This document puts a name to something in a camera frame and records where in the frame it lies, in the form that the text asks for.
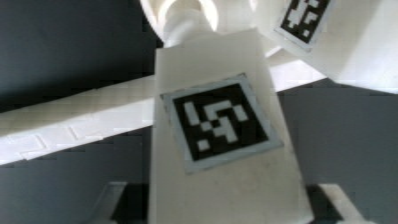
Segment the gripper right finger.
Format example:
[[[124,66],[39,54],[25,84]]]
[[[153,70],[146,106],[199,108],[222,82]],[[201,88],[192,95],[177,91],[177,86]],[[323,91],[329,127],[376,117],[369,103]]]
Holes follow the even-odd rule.
[[[325,217],[318,220],[318,224],[373,224],[359,212],[339,185],[321,184],[320,189],[325,193],[330,208]]]

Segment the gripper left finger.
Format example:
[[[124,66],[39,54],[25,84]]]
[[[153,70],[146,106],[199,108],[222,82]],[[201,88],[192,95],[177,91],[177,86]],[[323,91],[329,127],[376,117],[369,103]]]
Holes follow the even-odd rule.
[[[117,224],[112,220],[112,215],[117,208],[124,188],[124,182],[110,182],[106,184],[94,204],[87,224]]]

